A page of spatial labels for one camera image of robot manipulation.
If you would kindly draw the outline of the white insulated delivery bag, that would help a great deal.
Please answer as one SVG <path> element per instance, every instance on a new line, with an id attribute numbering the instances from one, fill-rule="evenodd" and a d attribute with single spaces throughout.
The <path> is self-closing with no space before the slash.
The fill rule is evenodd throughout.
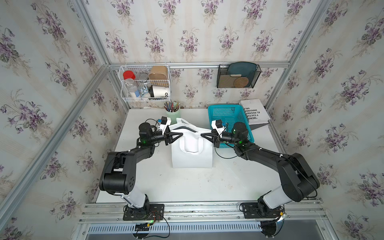
<path id="1" fill-rule="evenodd" d="M 172 144 L 172 166 L 174 169 L 212 168 L 213 143 L 201 137 L 211 130 L 197 127 L 188 121 L 178 118 L 177 123 L 183 126 L 183 136 Z"/>

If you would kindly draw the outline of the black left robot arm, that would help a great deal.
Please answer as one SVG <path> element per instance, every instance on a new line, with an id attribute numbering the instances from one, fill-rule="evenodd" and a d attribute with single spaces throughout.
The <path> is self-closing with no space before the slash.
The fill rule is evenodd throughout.
<path id="1" fill-rule="evenodd" d="M 165 145 L 170 145 L 182 136 L 183 133 L 172 132 L 167 124 L 161 125 L 156 132 L 149 123 L 140 124 L 135 148 L 108 153 L 99 189 L 109 195 L 120 197 L 133 210 L 148 210 L 150 207 L 148 196 L 135 186 L 137 163 L 151 158 L 157 144 L 164 142 Z"/>

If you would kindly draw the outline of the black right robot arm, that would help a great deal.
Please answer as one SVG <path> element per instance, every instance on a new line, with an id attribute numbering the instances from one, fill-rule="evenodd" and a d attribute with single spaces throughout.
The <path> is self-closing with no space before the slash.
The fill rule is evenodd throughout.
<path id="1" fill-rule="evenodd" d="M 317 192 L 320 182 L 302 155 L 281 154 L 250 142 L 245 123 L 236 122 L 230 132 L 223 127 L 221 120 L 212 123 L 211 132 L 201 134 L 201 137 L 213 143 L 215 148 L 220 144 L 231 145 L 237 157 L 260 163 L 279 174 L 281 186 L 261 196 L 254 207 L 262 217 Z"/>

